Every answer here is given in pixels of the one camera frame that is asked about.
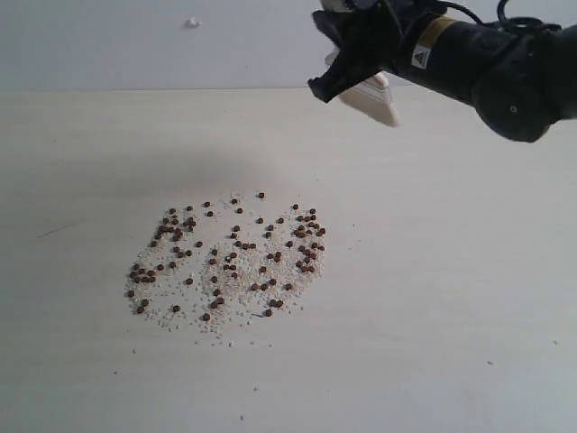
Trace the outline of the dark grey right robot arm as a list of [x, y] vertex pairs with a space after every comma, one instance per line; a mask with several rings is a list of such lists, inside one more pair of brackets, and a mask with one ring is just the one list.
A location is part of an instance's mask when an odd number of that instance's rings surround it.
[[576, 30], [533, 17], [493, 22], [449, 1], [324, 1], [315, 27], [334, 48], [325, 73], [309, 80], [314, 96], [398, 124], [389, 76], [472, 107], [494, 133], [533, 143], [576, 116]]

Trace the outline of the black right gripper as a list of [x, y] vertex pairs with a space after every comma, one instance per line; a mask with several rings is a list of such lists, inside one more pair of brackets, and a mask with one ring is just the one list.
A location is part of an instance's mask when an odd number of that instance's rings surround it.
[[430, 73], [411, 64], [418, 33], [433, 19], [431, 1], [344, 1], [343, 11], [312, 13], [316, 29], [333, 43], [332, 62], [307, 85], [329, 103], [379, 72], [413, 84], [429, 84]]

